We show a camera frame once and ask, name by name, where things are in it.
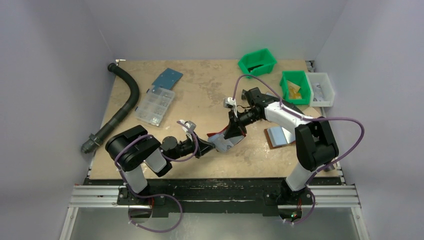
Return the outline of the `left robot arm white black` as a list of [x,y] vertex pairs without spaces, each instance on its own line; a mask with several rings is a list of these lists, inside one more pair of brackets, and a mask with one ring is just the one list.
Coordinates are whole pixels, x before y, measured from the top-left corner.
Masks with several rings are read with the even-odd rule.
[[158,177],[162,177],[172,169],[172,162],[200,158],[215,149],[213,143],[199,138],[194,132],[195,128],[191,122],[184,124],[184,141],[178,141],[174,136],[167,136],[159,141],[141,125],[108,140],[105,150],[128,186],[132,201],[142,205],[149,199],[150,186],[144,176],[142,163]]

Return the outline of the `red leather card holder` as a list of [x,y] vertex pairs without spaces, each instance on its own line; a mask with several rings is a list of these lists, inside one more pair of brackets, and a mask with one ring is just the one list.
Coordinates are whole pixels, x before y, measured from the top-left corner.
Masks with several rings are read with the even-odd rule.
[[235,136],[228,139],[224,138],[225,129],[220,132],[213,132],[207,134],[207,141],[215,146],[215,149],[220,153],[226,153],[229,149],[233,148],[241,142],[245,136]]

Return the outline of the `white plastic bin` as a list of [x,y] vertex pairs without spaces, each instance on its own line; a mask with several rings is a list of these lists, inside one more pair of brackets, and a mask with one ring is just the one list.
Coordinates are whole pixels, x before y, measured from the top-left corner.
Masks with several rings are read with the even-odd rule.
[[306,72],[310,86],[310,107],[331,108],[335,101],[335,91],[325,72]]

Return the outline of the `green bin with yellow items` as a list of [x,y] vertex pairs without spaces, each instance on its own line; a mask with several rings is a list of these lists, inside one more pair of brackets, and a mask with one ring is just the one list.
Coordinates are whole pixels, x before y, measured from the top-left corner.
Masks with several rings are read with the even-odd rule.
[[311,87],[304,71],[283,71],[279,85],[285,101],[294,105],[310,104]]

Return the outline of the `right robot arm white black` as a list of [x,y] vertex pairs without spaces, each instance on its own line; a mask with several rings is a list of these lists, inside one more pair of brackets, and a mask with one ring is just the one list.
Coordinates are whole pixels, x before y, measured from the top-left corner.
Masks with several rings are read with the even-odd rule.
[[287,107],[277,97],[261,93],[257,87],[246,91],[244,97],[249,107],[243,112],[237,110],[234,98],[223,100],[223,106],[230,110],[223,138],[230,140],[244,137],[247,134],[246,127],[259,120],[275,123],[294,135],[298,163],[286,177],[280,191],[282,200],[292,204],[300,198],[300,191],[306,187],[318,167],[330,163],[339,155],[331,126],[322,117],[310,118],[301,114]]

